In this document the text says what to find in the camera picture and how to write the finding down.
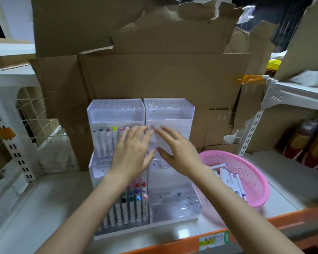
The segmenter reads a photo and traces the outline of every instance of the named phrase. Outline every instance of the price tag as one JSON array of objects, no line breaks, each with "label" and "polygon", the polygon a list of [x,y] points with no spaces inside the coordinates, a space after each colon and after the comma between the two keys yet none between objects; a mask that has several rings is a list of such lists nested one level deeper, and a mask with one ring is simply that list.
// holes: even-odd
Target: price tag
[{"label": "price tag", "polygon": [[229,244],[229,231],[210,234],[199,238],[199,251]]}]

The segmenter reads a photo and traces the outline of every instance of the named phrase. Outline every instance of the hand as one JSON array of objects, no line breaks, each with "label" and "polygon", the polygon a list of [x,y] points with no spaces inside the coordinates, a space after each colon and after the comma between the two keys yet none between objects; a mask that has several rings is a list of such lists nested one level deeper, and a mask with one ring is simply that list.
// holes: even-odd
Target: hand
[{"label": "hand", "polygon": [[147,156],[149,140],[153,130],[147,126],[134,126],[123,131],[115,147],[112,164],[108,172],[123,175],[128,182],[136,179],[148,167],[153,159],[155,150]]},{"label": "hand", "polygon": [[157,148],[160,156],[180,174],[191,177],[192,173],[205,165],[201,162],[193,144],[180,132],[168,127],[154,128],[154,131],[170,146],[173,156],[164,149]]}]

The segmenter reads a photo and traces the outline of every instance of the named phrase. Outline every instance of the left hand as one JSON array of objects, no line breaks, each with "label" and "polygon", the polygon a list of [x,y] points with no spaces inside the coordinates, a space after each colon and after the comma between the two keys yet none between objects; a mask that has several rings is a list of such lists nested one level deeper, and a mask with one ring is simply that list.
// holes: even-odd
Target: left hand
[{"label": "left hand", "polygon": [[148,130],[147,126],[134,126],[123,131],[115,147],[108,172],[124,175],[129,182],[136,179],[153,159],[155,150],[145,156],[152,134],[153,130]]}]

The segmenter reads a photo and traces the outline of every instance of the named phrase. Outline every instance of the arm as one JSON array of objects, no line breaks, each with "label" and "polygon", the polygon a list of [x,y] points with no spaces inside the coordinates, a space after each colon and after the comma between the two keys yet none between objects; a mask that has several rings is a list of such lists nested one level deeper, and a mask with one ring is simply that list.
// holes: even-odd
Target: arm
[{"label": "arm", "polygon": [[167,142],[173,153],[171,156],[165,150],[158,148],[160,155],[198,186],[246,253],[303,253],[227,187],[210,167],[204,165],[195,147],[182,134],[167,127],[162,127],[162,130],[155,128],[155,132]]},{"label": "arm", "polygon": [[136,126],[129,132],[123,132],[116,145],[111,167],[101,183],[36,254],[84,253],[115,200],[153,159],[154,151],[145,157],[153,131],[146,132],[141,141],[145,130],[146,126]]}]

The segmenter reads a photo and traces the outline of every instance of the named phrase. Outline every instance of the forearm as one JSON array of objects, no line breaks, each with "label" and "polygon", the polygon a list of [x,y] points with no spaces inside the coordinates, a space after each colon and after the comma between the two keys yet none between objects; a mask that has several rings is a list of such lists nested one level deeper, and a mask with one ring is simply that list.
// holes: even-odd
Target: forearm
[{"label": "forearm", "polygon": [[128,181],[122,176],[107,173],[102,182],[63,223],[36,254],[81,254],[90,243],[93,234],[101,225],[106,214]]},{"label": "forearm", "polygon": [[198,186],[246,253],[303,253],[263,216],[239,198],[207,166],[194,171]]}]

